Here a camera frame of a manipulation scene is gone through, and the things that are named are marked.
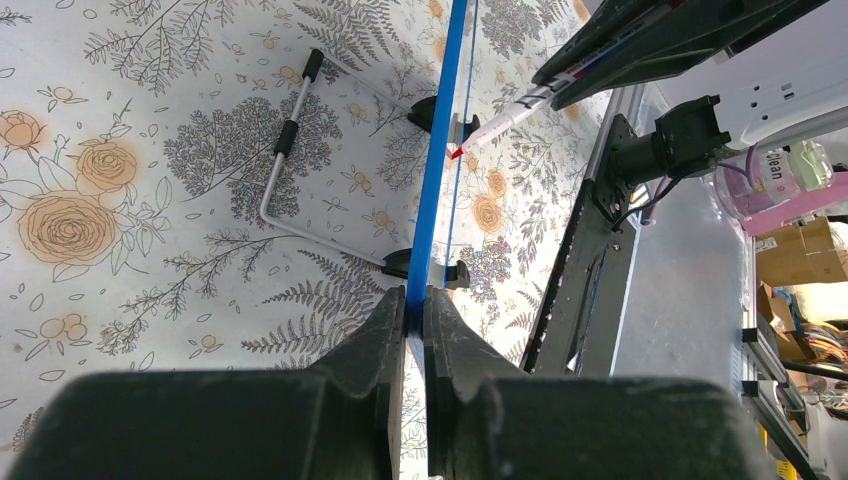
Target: black rubber handle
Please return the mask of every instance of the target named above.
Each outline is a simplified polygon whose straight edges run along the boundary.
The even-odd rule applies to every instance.
[[[291,153],[291,147],[294,145],[294,137],[297,136],[297,122],[286,120],[283,124],[283,129],[280,130],[280,137],[277,139],[277,145],[274,146],[274,153],[282,153],[284,157],[288,157]]]
[[[324,62],[324,52],[313,49],[309,54],[309,60],[306,61],[306,67],[303,69],[303,78],[309,77],[311,81],[318,78],[318,70],[321,69],[321,64]]]

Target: white sticker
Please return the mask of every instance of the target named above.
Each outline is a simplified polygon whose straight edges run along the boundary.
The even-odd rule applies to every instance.
[[[789,166],[789,154],[783,150],[766,153],[760,160],[763,188],[775,205],[801,193]]]
[[[763,240],[757,240],[754,245],[754,250],[756,253],[765,252],[766,250],[771,250],[772,248],[777,248],[777,240],[774,237],[769,237]]]

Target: blue rod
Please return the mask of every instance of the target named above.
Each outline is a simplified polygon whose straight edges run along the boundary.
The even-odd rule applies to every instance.
[[[451,7],[445,57],[442,62],[442,74],[439,77],[439,93],[436,98],[436,111],[433,115],[433,128],[430,133],[430,148],[427,152],[427,165],[424,167],[424,182],[421,186],[418,221],[415,224],[412,255],[409,258],[406,315],[411,322],[409,325],[410,334],[421,335],[422,333],[421,315],[424,299],[427,296],[430,254],[433,248],[436,212],[439,208],[439,190],[442,185],[442,169],[445,164],[445,150],[450,131],[450,114],[456,91],[459,54],[462,49],[462,29],[465,24],[467,8],[468,0],[454,0]]]
[[[471,104],[471,79],[474,77],[474,52],[477,47],[477,12],[478,5],[477,0],[473,0],[474,3],[474,23],[471,24],[471,69],[468,72],[468,84],[465,86],[465,109],[462,112],[462,122],[468,121],[468,106]],[[460,143],[465,141],[465,132],[462,132],[462,139]],[[456,205],[456,199],[459,197],[459,178],[462,174],[462,157],[456,162],[456,181],[453,185],[453,204]],[[456,219],[456,209],[451,210],[451,221],[450,225],[448,225],[448,248],[445,250],[445,265],[450,263],[450,249],[451,243],[453,243],[453,222]]]

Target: marker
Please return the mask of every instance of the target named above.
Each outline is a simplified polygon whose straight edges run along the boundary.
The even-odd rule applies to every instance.
[[[557,92],[568,85],[571,85],[572,82],[594,68],[610,53],[630,39],[630,37],[636,35],[648,25],[656,22],[671,10],[672,8],[668,5],[661,5],[646,12],[644,15],[622,28],[621,32],[613,36],[613,38],[604,45],[595,49],[592,53],[587,55],[586,58],[554,75],[545,83],[540,84],[538,87],[530,90],[518,100],[509,104],[506,109],[495,116],[495,118],[486,122],[485,125],[481,126],[477,129],[477,131],[469,135],[468,138],[462,142],[459,149],[453,152],[451,159],[459,157],[470,148],[483,145],[484,143],[494,139],[507,129],[517,125],[525,118],[535,113],[543,106],[549,105],[553,101]]]

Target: black bracket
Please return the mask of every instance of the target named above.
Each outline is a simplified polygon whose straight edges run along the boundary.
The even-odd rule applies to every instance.
[[[380,269],[384,275],[391,277],[409,278],[409,258],[412,256],[412,249],[405,248],[388,254],[383,260],[386,265]],[[443,278],[445,280],[445,288],[448,290],[456,290],[457,288],[468,288],[471,286],[471,274],[468,273],[468,266],[465,262],[458,260],[456,265],[445,267],[439,265],[435,261],[430,262],[430,276],[435,278]]]
[[[420,129],[431,133],[433,130],[433,115],[436,113],[436,97],[427,97],[420,100],[412,106],[412,111],[406,115],[406,118],[418,126]],[[457,123],[462,125],[462,140],[465,141],[469,135],[480,128],[480,118],[477,115],[471,117],[470,123]]]
[[[616,115],[598,163],[580,186],[522,357],[528,373],[563,374],[572,368],[609,373],[609,368],[588,371],[582,365],[608,363],[615,348],[614,336],[607,344],[603,335],[589,331],[618,328],[624,305],[636,230],[627,222],[618,231],[610,228],[627,209],[631,193],[615,172],[612,154],[635,138],[627,119]]]
[[[654,8],[672,9],[554,96],[559,110],[610,88],[674,77],[730,45],[745,48],[828,0],[617,0],[602,2],[592,18],[533,76],[544,84],[587,58],[624,25]]]
[[[631,189],[663,176],[699,177],[716,169],[718,160],[737,152],[724,147],[730,134],[722,132],[713,107],[718,95],[704,96],[672,108],[654,123],[656,131],[636,138],[633,130],[610,132],[607,175],[620,189]]]

